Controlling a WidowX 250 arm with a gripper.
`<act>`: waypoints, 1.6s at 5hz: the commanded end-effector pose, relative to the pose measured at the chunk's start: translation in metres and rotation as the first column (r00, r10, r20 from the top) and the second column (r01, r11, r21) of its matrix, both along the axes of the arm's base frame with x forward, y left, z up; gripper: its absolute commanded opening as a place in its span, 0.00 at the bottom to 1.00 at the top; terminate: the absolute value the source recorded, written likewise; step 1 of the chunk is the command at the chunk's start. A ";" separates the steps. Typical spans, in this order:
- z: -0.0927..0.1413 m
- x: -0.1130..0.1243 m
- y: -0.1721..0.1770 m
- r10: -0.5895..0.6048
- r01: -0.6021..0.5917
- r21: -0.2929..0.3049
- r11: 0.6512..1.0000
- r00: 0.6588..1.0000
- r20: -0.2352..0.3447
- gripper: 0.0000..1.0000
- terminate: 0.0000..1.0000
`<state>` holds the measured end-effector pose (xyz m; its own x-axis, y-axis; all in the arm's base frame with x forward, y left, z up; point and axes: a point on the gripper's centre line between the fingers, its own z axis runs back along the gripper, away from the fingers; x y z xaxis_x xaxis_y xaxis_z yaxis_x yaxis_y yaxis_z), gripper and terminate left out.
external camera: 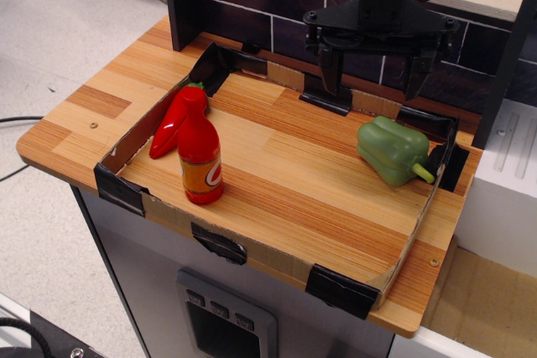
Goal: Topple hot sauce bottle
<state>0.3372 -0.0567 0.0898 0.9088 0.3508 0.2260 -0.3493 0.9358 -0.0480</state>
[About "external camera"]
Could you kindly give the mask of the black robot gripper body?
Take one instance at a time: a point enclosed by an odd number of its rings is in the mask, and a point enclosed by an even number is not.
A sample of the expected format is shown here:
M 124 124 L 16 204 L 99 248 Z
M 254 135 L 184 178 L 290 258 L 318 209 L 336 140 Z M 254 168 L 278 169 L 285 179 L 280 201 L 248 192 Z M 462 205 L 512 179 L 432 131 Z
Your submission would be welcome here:
M 311 10 L 305 48 L 342 53 L 385 54 L 441 60 L 451 52 L 460 22 L 421 7 L 413 0 L 349 0 Z

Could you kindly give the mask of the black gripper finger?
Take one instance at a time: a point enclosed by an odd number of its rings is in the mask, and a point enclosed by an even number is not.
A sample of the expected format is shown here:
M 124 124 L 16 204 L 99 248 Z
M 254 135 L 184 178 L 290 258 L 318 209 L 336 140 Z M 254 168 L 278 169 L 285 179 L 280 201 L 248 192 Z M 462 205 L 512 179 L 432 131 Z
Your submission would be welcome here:
M 321 78 L 325 90 L 336 96 L 341 84 L 343 53 L 338 49 L 321 44 L 318 50 L 318 65 L 321 68 Z
M 419 96 L 421 87 L 436 63 L 435 56 L 409 57 L 406 65 L 404 99 L 410 101 Z

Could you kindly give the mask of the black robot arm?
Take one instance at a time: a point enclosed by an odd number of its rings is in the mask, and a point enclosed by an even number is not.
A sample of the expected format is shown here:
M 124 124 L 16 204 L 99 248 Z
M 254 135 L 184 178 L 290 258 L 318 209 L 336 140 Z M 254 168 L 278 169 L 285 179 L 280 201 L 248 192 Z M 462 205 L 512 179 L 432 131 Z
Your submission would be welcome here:
M 311 10 L 305 47 L 318 59 L 324 90 L 336 97 L 345 54 L 395 55 L 406 59 L 403 92 L 416 98 L 435 65 L 451 52 L 454 18 L 422 8 L 430 0 L 350 0 Z

